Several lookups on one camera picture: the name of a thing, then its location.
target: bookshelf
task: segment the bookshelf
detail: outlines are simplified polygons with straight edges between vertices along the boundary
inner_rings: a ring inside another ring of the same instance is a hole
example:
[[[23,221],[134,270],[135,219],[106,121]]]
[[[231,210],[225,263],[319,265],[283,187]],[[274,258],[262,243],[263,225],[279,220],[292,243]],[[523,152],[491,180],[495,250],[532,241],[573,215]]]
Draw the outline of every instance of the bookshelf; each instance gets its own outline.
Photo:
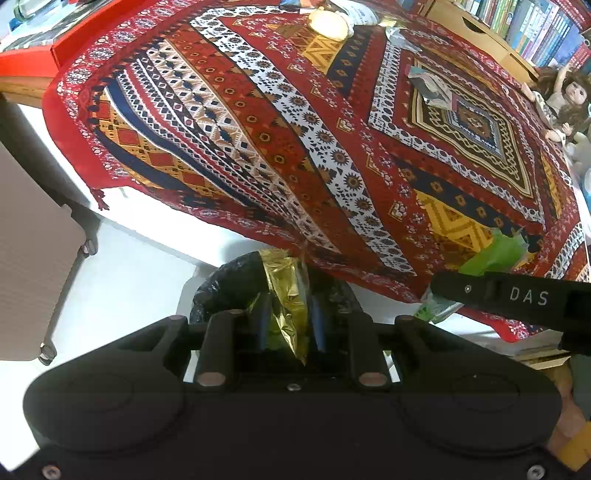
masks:
[[[567,15],[562,0],[454,1],[427,0],[418,13],[487,52],[520,82],[535,81],[537,67],[579,67],[591,56],[581,35],[591,25],[588,9]]]
[[[472,15],[453,2],[427,0],[419,15],[439,23],[488,53],[517,81],[527,83],[537,81],[538,74],[532,65],[511,48],[500,35],[475,20]]]

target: black trash bag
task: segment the black trash bag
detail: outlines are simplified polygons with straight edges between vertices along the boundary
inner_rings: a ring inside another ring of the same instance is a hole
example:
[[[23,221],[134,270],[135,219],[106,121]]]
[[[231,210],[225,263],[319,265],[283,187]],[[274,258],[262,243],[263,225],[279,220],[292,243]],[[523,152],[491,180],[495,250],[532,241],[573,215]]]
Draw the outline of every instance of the black trash bag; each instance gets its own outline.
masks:
[[[307,264],[312,294],[323,296],[332,315],[362,311],[351,287]],[[193,297],[189,323],[207,322],[217,312],[246,310],[259,293],[268,292],[265,268],[258,252],[238,257],[215,271]]]

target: wheel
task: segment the wheel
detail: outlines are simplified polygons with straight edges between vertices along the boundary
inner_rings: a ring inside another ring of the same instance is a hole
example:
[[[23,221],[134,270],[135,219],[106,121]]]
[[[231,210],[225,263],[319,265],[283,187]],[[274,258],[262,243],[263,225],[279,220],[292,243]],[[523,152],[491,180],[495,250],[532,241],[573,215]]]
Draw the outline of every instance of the wheel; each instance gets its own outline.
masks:
[[[85,254],[87,257],[91,257],[92,255],[96,255],[99,251],[99,248],[96,246],[94,240],[88,239],[84,244],[80,247],[82,253]]]
[[[51,362],[53,362],[53,359],[45,358],[43,355],[39,355],[38,359],[46,367],[49,367],[51,365]]]
[[[51,345],[47,343],[42,343],[41,354],[43,357],[49,359],[49,361],[52,361],[57,356],[57,351]]]

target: doll face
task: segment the doll face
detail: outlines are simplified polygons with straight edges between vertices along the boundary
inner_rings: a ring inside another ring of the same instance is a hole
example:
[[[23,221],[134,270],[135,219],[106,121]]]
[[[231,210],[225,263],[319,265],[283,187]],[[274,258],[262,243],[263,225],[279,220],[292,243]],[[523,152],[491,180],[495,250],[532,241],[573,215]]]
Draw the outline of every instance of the doll face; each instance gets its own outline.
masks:
[[[583,105],[587,99],[587,92],[577,82],[573,82],[566,87],[565,97],[573,105]]]

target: wooden shelf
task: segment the wooden shelf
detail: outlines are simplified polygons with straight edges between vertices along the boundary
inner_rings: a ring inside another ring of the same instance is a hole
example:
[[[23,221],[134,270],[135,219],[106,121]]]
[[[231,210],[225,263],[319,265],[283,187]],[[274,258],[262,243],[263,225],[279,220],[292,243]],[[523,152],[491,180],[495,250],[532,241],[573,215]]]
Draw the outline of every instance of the wooden shelf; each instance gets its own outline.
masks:
[[[524,60],[497,33],[453,2],[428,0],[419,14],[439,23],[475,47],[488,53],[517,81],[526,83],[537,81],[538,74],[529,62]]]

